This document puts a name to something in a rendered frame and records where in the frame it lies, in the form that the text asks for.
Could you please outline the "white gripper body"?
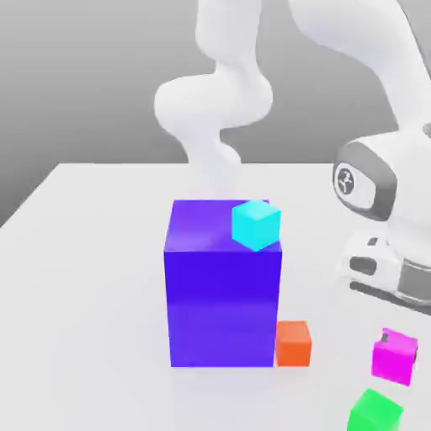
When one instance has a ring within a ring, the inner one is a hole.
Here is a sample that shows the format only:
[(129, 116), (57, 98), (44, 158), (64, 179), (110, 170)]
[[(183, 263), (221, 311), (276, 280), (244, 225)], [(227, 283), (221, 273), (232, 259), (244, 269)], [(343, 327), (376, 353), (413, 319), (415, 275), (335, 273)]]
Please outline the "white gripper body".
[(414, 303), (358, 281), (349, 283), (349, 298), (355, 319), (370, 327), (420, 328), (431, 325), (430, 305)]

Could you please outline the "small magenta cube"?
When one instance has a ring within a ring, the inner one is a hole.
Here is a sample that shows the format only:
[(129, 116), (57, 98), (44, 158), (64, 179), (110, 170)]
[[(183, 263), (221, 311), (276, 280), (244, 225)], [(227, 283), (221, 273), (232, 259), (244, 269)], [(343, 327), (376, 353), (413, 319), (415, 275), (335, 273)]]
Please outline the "small magenta cube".
[(417, 355), (416, 338), (383, 327), (380, 340), (373, 346), (371, 374), (403, 386), (410, 386)]

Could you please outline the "small orange cube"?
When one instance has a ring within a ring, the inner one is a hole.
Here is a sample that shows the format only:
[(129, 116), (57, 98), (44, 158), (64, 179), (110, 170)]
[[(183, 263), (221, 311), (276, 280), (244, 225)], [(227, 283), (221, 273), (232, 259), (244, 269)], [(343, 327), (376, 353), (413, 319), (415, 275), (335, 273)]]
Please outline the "small orange cube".
[(308, 367), (311, 361), (311, 334), (306, 321), (279, 321), (275, 341), (279, 367)]

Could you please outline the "small green cube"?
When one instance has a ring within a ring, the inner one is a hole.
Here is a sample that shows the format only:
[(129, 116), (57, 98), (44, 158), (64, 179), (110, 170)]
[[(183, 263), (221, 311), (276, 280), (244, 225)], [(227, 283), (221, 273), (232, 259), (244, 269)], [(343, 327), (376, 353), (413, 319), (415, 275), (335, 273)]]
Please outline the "small green cube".
[(352, 407), (346, 431), (398, 431), (404, 407), (366, 389)]

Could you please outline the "small cyan cube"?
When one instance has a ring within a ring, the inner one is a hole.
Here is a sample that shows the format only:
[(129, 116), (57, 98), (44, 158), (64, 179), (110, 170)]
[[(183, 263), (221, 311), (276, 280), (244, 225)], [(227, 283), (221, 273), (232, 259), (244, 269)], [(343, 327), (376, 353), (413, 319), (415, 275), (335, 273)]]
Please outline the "small cyan cube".
[(249, 200), (231, 210), (231, 237), (260, 251), (279, 241), (281, 210), (264, 200)]

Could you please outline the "large purple box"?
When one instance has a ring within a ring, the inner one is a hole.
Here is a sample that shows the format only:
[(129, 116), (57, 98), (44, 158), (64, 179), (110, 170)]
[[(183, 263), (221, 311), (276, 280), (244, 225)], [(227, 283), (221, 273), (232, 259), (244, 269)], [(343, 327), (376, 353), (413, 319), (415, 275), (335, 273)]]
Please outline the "large purple box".
[(282, 248), (231, 237), (231, 210), (246, 200), (175, 200), (164, 246), (173, 367), (270, 367)]

